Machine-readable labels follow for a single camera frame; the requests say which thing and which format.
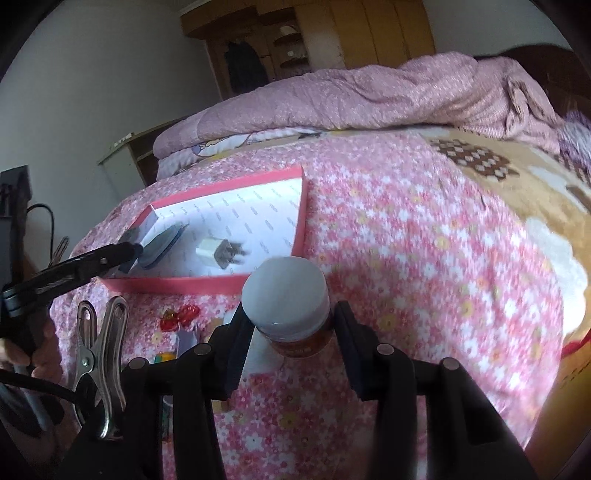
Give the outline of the blue grey oval device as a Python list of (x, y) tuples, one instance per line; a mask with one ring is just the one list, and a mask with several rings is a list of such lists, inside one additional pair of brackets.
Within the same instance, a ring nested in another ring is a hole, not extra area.
[(154, 268), (180, 239), (185, 228), (184, 224), (175, 223), (150, 240), (137, 259), (139, 267), (144, 270)]

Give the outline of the white earbuds charging case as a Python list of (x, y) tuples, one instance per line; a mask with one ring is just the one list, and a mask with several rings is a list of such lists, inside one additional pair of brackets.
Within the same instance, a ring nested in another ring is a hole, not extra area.
[(242, 376), (249, 377), (256, 374), (270, 374), (279, 371), (283, 366), (284, 357), (280, 355), (269, 339), (259, 330), (254, 330), (250, 340), (249, 351), (245, 358)]

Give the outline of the red candy wrapper charm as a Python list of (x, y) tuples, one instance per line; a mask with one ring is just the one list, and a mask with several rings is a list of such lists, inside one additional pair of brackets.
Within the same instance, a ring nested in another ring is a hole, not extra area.
[(160, 316), (159, 328), (162, 332), (188, 331), (199, 314), (200, 308), (193, 304), (183, 305), (177, 310), (166, 309)]

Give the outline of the green lighter with characters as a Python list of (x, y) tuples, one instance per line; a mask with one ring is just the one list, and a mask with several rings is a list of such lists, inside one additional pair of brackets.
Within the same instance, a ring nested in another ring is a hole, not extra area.
[(176, 354), (174, 352), (160, 352), (157, 353), (154, 357), (155, 363), (163, 363), (168, 361), (173, 361), (176, 359)]

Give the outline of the white lid orange jar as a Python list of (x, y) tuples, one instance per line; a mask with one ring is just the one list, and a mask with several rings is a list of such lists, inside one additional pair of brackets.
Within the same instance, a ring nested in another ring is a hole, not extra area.
[(254, 327), (283, 356), (311, 357), (331, 340), (328, 283), (308, 259), (264, 261), (245, 281), (240, 303)]

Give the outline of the white usb wall charger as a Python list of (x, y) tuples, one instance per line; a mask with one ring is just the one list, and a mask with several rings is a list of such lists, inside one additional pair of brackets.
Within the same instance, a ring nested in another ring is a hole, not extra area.
[(238, 242), (207, 237), (197, 245), (195, 255), (205, 266), (225, 270), (229, 265), (242, 264), (242, 257), (249, 255), (249, 252)]

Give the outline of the lavender plastic holder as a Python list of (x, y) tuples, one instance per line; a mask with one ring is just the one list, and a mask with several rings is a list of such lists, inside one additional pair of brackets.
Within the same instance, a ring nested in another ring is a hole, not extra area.
[(176, 358), (180, 358), (185, 352), (192, 349), (199, 343), (199, 332), (197, 328), (180, 328), (176, 332)]

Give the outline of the metal spring clamp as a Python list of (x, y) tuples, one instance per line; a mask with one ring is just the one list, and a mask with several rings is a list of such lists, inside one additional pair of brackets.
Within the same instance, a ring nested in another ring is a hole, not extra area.
[(126, 406), (120, 374), (128, 317), (120, 296), (107, 302), (101, 321), (89, 301), (77, 307), (74, 392), (80, 402), (74, 414), (80, 426), (90, 424), (101, 440), (119, 436), (117, 421)]

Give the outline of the white bedside cabinet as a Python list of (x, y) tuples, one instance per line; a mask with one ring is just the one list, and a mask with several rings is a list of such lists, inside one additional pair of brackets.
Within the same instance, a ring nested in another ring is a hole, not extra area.
[(138, 133), (129, 133), (97, 162), (118, 201), (156, 181), (158, 159), (153, 153), (153, 144), (162, 132), (181, 120), (183, 117)]

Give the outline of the cartoon print pillow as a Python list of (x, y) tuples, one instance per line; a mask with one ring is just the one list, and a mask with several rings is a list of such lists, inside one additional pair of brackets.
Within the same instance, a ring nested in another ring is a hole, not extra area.
[(325, 130), (314, 127), (284, 127), (267, 129), (259, 132), (235, 134), (218, 139), (200, 142), (197, 145), (183, 148), (171, 153), (158, 161), (156, 180), (174, 176), (191, 165), (207, 159), (221, 158), (230, 151), (249, 147), (259, 143), (276, 140), (298, 140), (303, 137), (325, 133)]

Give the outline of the pink shallow cardboard box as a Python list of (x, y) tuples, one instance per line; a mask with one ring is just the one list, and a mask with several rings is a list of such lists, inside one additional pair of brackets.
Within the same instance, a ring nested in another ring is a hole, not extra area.
[[(148, 204), (127, 227), (139, 227), (145, 246), (175, 223), (180, 239), (152, 269), (137, 263), (127, 274), (103, 277), (113, 292), (233, 295), (266, 259), (304, 252), (308, 185), (300, 165), (196, 187)], [(195, 248), (207, 237), (242, 244), (249, 255), (228, 269), (207, 267)]]

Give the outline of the pink floral bed sheet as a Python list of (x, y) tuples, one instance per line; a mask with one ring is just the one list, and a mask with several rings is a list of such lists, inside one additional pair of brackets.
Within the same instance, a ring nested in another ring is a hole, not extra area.
[[(304, 256), (332, 299), (411, 357), (458, 359), (527, 444), (559, 367), (557, 280), (501, 198), (415, 133), (324, 136), (194, 166), (128, 197), (75, 250), (115, 242), (160, 198), (293, 166), (308, 184)], [(360, 479), (375, 414), (329, 344), (243, 377), (215, 424), (231, 479)]]

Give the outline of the wooden wardrobe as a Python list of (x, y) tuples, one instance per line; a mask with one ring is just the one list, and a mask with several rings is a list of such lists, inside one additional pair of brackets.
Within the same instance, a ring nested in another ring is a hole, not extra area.
[(208, 1), (180, 16), (222, 98), (322, 69), (398, 67), (436, 52), (420, 1)]

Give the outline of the pink quilted duvet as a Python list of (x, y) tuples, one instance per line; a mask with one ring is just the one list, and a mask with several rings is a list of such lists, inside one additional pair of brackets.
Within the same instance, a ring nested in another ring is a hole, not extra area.
[(563, 120), (517, 61), (450, 52), (399, 68), (318, 70), (267, 84), (176, 123), (157, 137), (153, 152), (163, 159), (200, 142), (274, 128), (418, 124), (449, 125), (556, 155)]

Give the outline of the dark wooden headboard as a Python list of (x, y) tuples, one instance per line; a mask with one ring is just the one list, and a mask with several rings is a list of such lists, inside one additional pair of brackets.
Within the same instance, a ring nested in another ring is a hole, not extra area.
[(560, 116), (577, 112), (590, 119), (590, 75), (573, 51), (551, 44), (534, 44), (475, 56), (475, 59), (497, 56), (517, 61), (544, 89)]

